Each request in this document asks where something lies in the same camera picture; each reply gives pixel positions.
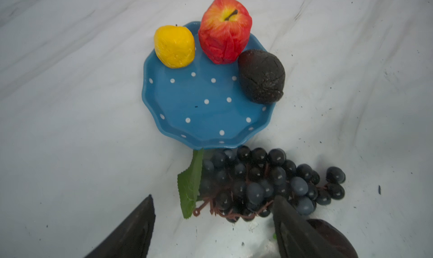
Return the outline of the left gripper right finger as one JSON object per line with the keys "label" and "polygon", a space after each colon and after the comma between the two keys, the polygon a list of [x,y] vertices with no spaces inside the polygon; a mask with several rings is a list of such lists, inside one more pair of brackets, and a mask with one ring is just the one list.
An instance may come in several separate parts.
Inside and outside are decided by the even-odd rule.
{"label": "left gripper right finger", "polygon": [[274,199],[274,225],[282,258],[344,258],[282,196]]}

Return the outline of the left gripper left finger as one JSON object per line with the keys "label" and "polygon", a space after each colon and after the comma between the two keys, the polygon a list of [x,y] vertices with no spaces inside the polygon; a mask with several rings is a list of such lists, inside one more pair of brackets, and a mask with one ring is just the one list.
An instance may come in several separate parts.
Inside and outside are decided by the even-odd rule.
{"label": "left gripper left finger", "polygon": [[155,220],[153,198],[149,195],[86,258],[145,258]]}

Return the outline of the blue polka dot plate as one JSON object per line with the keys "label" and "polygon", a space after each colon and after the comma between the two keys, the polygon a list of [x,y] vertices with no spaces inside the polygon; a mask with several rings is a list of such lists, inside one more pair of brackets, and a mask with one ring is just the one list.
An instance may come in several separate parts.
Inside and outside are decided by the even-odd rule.
{"label": "blue polka dot plate", "polygon": [[203,53],[199,21],[185,27],[195,38],[194,61],[171,69],[152,51],[143,66],[142,100],[162,134],[194,150],[236,148],[267,127],[275,105],[244,95],[237,63],[214,64]]}

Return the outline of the black avocado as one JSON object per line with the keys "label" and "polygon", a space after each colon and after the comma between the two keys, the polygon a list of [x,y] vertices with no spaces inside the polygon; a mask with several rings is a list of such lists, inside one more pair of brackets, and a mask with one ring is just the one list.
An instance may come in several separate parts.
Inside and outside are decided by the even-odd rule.
{"label": "black avocado", "polygon": [[284,95],[285,69],[275,55],[258,49],[238,57],[239,81],[244,95],[257,104],[272,104]]}

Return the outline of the red apple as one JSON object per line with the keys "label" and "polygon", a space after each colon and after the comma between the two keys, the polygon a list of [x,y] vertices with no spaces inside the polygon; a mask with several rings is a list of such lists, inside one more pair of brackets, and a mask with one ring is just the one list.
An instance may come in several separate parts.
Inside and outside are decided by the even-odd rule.
{"label": "red apple", "polygon": [[198,30],[202,51],[214,64],[234,63],[249,42],[252,24],[252,17],[239,1],[214,0]]}

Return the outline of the yellow lemon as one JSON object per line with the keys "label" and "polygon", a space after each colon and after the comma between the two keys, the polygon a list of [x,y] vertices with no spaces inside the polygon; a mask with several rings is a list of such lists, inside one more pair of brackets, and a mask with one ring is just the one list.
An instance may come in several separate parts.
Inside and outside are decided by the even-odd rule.
{"label": "yellow lemon", "polygon": [[172,25],[159,27],[153,40],[157,57],[168,68],[184,68],[195,59],[195,39],[186,27]]}

